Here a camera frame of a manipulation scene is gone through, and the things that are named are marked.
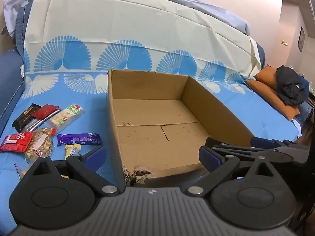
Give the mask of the yellow snack packet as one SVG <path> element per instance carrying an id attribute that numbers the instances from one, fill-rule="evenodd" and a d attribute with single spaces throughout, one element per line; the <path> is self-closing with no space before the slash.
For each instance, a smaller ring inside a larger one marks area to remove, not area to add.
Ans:
<path id="1" fill-rule="evenodd" d="M 80 144 L 66 144 L 65 145 L 66 155 L 65 159 L 70 155 L 78 154 L 81 150 Z"/>

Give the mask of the purple chocolate bar wrapper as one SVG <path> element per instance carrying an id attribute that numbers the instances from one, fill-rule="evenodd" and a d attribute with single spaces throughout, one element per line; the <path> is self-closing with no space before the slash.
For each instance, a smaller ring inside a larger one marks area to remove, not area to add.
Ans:
<path id="1" fill-rule="evenodd" d="M 78 133 L 78 134 L 58 134 L 57 146 L 62 145 L 102 145 L 102 139 L 99 134 L 96 133 Z"/>

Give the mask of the black chocolate wafer pack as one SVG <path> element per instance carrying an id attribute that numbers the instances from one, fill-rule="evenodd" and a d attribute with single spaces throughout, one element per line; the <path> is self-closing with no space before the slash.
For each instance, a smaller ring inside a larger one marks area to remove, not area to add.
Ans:
<path id="1" fill-rule="evenodd" d="M 14 127 L 18 133 L 21 133 L 21 131 L 24 129 L 24 127 L 32 121 L 33 119 L 33 113 L 38 111 L 41 106 L 37 104 L 30 105 L 13 123 L 12 127 Z"/>

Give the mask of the green-label sachima pack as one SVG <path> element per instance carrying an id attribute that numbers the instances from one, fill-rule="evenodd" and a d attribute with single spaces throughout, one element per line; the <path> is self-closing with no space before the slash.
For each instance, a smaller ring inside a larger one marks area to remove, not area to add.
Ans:
<path id="1" fill-rule="evenodd" d="M 61 131 L 79 118 L 82 113 L 83 108 L 81 106 L 72 104 L 50 118 L 48 125 L 51 128 L 55 128 L 57 131 Z"/>

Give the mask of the red square snack packet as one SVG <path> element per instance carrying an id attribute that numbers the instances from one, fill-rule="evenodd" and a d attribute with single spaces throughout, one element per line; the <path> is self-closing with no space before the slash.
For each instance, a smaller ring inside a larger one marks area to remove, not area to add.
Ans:
<path id="1" fill-rule="evenodd" d="M 51 113 L 57 111 L 59 109 L 58 106 L 46 104 L 42 106 L 40 109 L 36 110 L 32 116 L 37 119 L 44 119 L 49 116 Z"/>

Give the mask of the clear bag of nuts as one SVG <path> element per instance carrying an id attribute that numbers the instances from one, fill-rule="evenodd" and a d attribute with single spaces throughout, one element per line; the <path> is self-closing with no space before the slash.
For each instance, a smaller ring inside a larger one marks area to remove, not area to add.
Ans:
<path id="1" fill-rule="evenodd" d="M 25 151 L 25 160 L 27 163 L 33 163 L 40 156 L 51 156 L 55 134 L 55 128 L 39 128 L 34 131 Z"/>

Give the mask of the orange pillow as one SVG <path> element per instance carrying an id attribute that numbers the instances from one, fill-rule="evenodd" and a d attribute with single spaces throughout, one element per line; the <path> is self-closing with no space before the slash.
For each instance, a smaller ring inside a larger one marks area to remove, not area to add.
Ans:
<path id="1" fill-rule="evenodd" d="M 300 114 L 297 106 L 286 105 L 279 98 L 276 92 L 276 69 L 274 67 L 266 66 L 253 79 L 246 80 L 246 84 L 262 97 L 270 106 L 276 109 L 289 121 Z"/>

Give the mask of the black jacket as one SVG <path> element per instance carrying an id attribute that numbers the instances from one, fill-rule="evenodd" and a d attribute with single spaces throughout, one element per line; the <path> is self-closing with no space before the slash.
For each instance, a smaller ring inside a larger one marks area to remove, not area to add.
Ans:
<path id="1" fill-rule="evenodd" d="M 285 105 L 297 106 L 308 99 L 309 83 L 290 67 L 282 65 L 275 72 L 276 93 Z"/>

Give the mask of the red long wafer pack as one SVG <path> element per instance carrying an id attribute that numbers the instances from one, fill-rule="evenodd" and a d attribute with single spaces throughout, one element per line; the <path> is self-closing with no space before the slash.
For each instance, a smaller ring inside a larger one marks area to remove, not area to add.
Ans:
<path id="1" fill-rule="evenodd" d="M 33 132 L 23 132 L 7 135 L 1 143 L 1 152 L 24 153 L 31 142 Z"/>

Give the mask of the silver foil snack bar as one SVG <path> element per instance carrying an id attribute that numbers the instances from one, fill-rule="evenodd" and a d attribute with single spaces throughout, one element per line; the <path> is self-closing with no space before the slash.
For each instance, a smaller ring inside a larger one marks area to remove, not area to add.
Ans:
<path id="1" fill-rule="evenodd" d="M 56 115 L 57 113 L 59 113 L 61 111 L 60 108 L 56 109 L 56 111 L 54 111 L 53 113 L 49 114 L 48 116 L 46 116 L 44 119 L 38 119 L 38 118 L 34 118 L 32 119 L 22 130 L 21 132 L 32 132 L 34 130 L 36 130 L 38 127 L 40 127 L 41 125 L 43 125 L 47 120 L 49 120 L 50 118 L 52 118 L 54 115 Z"/>

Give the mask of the brown cardboard box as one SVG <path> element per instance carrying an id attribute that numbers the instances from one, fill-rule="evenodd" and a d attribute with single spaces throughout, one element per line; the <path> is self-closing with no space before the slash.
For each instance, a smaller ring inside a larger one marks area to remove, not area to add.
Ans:
<path id="1" fill-rule="evenodd" d="M 201 172 L 207 138 L 247 147 L 251 131 L 190 76 L 110 70 L 107 146 L 116 185 L 170 187 Z"/>

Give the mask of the blue fabric sofa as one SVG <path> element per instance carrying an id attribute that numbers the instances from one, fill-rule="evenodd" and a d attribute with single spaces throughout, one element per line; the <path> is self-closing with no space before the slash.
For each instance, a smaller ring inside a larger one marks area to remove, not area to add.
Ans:
<path id="1" fill-rule="evenodd" d="M 1 54 L 1 132 L 4 130 L 13 110 L 24 91 L 21 67 L 24 59 L 24 41 L 32 3 L 18 11 L 15 47 Z"/>

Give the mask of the blue fan-pattern sofa cover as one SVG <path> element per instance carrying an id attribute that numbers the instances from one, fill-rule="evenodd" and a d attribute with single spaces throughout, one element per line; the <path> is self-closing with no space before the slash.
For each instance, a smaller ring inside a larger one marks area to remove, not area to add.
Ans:
<path id="1" fill-rule="evenodd" d="M 103 144 L 37 158 L 8 197 L 12 235 L 292 235 L 279 173 L 217 96 L 245 96 L 256 43 L 167 0 L 34 0 L 18 14 L 21 100 Z"/>

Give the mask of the framed wall picture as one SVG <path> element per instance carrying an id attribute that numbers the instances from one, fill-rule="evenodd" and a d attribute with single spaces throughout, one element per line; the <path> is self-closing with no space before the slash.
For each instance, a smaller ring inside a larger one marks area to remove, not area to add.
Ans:
<path id="1" fill-rule="evenodd" d="M 305 42 L 305 32 L 304 32 L 303 27 L 301 27 L 300 32 L 299 32 L 299 37 L 298 37 L 298 43 L 297 43 L 297 46 L 300 52 L 303 51 L 304 42 Z"/>

